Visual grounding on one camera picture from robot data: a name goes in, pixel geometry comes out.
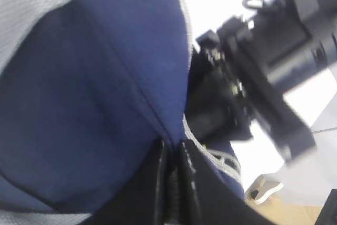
gray mesh trim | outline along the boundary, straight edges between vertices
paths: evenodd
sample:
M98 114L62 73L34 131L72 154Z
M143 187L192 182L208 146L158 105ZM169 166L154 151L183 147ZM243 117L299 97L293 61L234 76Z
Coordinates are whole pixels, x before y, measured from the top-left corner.
M1 225L77 225L89 214L38 214L0 211Z
M0 74L38 20L69 1L0 0Z
M33 26L71 0L0 0L0 74ZM16 213L0 210L1 225L76 225L90 214Z

navy blue bag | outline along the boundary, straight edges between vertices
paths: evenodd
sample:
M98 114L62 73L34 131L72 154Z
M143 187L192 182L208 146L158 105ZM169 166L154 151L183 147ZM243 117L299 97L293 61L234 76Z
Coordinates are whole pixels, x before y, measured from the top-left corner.
M175 156L188 130L183 11L180 0L0 0L2 209L90 214L157 142ZM193 142L242 197L239 173Z

wooden floor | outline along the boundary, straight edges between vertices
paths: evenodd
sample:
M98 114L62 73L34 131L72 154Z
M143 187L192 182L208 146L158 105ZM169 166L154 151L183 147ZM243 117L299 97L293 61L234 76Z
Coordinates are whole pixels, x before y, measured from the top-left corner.
M274 194L261 205L247 201L255 211L278 225L314 225L322 207L303 207L284 204Z

white piping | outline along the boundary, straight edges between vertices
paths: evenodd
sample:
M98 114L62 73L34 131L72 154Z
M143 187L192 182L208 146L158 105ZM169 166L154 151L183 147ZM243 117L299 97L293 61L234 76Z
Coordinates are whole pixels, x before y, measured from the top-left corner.
M194 134L192 133L188 123L187 123L187 120L186 120L186 116L184 114L183 116L183 124L184 124L184 128L185 128L185 134L187 136L187 138L189 138L190 140L192 140L195 144L195 146L199 149L199 151L204 155L206 156L213 164L214 166L226 173L228 176L230 176L231 178L233 178L234 180L236 180L240 185L242 185L242 182L241 182L241 176L240 174L234 170L232 167L230 167L229 165L225 164L225 163L222 163L220 162L218 159L216 159L213 155L211 155L207 149L200 144L200 142L195 138Z
M180 8L181 11L184 15L185 18L185 23L186 23L186 30L187 30L187 41L189 44L189 70L191 67L192 63L192 50L193 50L193 33L192 33L192 23L191 23L191 18L189 14L189 9L187 7L186 1L185 0L179 0L180 2Z

black object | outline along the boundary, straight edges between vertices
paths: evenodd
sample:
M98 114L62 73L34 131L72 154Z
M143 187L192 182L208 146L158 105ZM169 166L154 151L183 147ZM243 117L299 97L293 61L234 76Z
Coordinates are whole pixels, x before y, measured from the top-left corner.
M209 63L190 78L187 122L210 144L248 139L257 119L290 162L315 142L282 95L337 62L337 0L275 0L261 7L249 1L244 4L257 9L250 21L232 18L197 40L196 61Z
M186 225L273 224L227 188L192 141L183 141L179 154Z
M251 192L251 197L253 200L255 200L255 198L257 197L257 195L259 194L259 191L258 190L254 190Z
M315 225L336 225L337 224L337 189L333 189L329 194L326 203L318 216Z
M82 225L163 225L168 151L157 141L125 187Z
M183 140L177 152L169 164L167 148L156 142L129 183L82 225L273 224L222 182L191 140ZM179 190L170 191L170 182Z

